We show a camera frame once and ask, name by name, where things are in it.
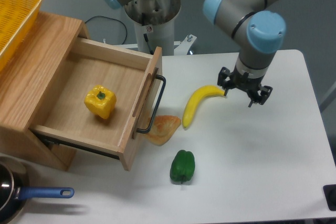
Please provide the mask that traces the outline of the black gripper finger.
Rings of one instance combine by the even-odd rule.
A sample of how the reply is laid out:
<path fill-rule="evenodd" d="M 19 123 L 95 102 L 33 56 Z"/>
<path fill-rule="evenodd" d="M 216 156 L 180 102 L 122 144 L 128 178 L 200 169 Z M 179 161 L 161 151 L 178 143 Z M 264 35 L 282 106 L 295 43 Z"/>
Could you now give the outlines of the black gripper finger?
<path fill-rule="evenodd" d="M 222 67 L 218 73 L 217 85 L 224 90 L 224 96 L 227 96 L 228 91 L 235 88 L 235 83 L 232 80 L 233 73 L 226 67 Z"/>
<path fill-rule="evenodd" d="M 271 86 L 261 86 L 259 85 L 255 89 L 247 91 L 247 95 L 250 98 L 250 103 L 248 107 L 250 108 L 253 104 L 264 105 L 272 93 Z"/>

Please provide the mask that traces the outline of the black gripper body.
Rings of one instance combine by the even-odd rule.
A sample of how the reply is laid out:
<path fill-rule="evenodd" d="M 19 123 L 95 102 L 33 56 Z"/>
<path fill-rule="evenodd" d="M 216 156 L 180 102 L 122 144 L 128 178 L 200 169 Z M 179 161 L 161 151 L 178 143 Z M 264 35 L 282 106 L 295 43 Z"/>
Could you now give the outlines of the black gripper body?
<path fill-rule="evenodd" d="M 235 89 L 243 91 L 247 94 L 248 90 L 255 89 L 259 85 L 262 86 L 261 81 L 263 77 L 260 78 L 250 78 L 249 72 L 244 72 L 243 74 L 239 73 L 237 68 L 235 67 L 233 70 L 232 80 L 235 83 Z"/>

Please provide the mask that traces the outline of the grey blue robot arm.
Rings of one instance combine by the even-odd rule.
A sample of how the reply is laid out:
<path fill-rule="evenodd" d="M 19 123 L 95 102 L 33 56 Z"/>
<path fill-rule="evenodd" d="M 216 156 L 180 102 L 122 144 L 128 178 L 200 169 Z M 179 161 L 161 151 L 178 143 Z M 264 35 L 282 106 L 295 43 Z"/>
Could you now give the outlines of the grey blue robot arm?
<path fill-rule="evenodd" d="M 174 51 L 174 20 L 181 0 L 104 0 L 113 9 L 123 8 L 133 21 L 138 49 L 152 54 L 162 47 Z M 286 23 L 268 6 L 278 0 L 205 0 L 203 14 L 240 46 L 233 70 L 222 68 L 217 83 L 224 90 L 240 89 L 251 103 L 264 104 L 272 88 L 261 84 L 275 53 L 281 48 Z"/>

